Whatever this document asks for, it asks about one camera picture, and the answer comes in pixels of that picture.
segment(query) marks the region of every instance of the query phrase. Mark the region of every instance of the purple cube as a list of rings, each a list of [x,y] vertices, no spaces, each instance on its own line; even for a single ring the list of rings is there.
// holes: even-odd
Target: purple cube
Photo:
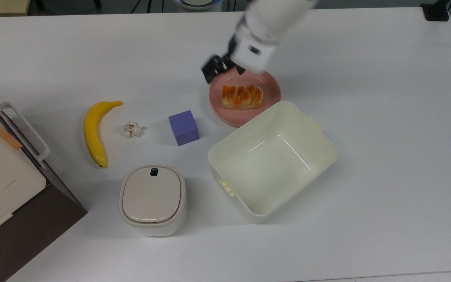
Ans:
[[[177,145],[182,146],[199,139],[196,121],[190,110],[169,116],[168,120],[170,121],[173,136],[177,140]]]

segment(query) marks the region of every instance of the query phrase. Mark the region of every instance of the chair leg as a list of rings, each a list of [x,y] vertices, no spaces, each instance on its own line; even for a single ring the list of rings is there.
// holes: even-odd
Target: chair leg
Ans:
[[[38,10],[45,10],[45,4],[43,3],[43,0],[34,0],[34,2],[36,3],[36,6],[38,6]]]

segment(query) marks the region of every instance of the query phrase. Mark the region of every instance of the banana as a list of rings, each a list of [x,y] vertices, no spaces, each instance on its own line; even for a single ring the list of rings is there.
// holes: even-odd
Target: banana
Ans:
[[[102,168],[107,168],[107,158],[105,157],[104,148],[100,142],[98,134],[98,125],[102,116],[114,107],[120,106],[121,101],[114,102],[98,102],[93,105],[86,113],[83,123],[83,132],[85,134],[86,146],[93,161]]]

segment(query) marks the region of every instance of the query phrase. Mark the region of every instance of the white plastic box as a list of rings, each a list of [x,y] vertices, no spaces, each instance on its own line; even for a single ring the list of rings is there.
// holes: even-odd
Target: white plastic box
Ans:
[[[138,166],[123,180],[119,212],[144,235],[172,235],[186,220],[186,210],[186,183],[171,166]]]
[[[281,101],[208,153],[213,178],[244,218],[260,223],[337,159],[321,127]]]

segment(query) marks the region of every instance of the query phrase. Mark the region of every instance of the bread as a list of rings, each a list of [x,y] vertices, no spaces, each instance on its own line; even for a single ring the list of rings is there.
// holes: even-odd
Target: bread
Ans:
[[[248,86],[222,86],[222,106],[226,109],[255,109],[262,105],[262,89]]]

